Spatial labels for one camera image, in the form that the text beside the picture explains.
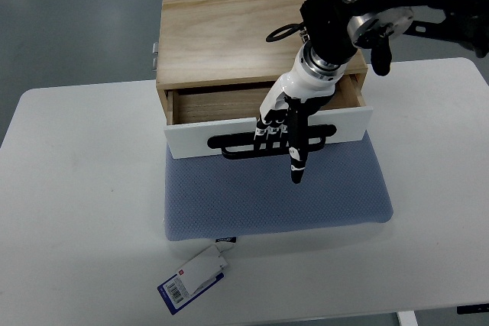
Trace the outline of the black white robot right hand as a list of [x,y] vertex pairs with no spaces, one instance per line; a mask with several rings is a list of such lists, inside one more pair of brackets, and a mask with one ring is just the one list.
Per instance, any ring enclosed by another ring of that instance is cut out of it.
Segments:
[[327,60],[308,41],[298,51],[291,71],[278,78],[261,103],[254,147],[273,142],[285,129],[291,179],[296,184],[303,178],[309,153],[308,118],[332,99],[350,59]]

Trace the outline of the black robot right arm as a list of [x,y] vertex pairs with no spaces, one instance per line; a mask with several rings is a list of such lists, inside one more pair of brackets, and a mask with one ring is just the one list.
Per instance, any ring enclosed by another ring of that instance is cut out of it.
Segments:
[[390,72],[390,39],[398,34],[457,43],[488,53],[488,0],[305,0],[302,22],[269,34],[268,42],[305,30],[320,66],[347,63],[369,49],[379,76]]

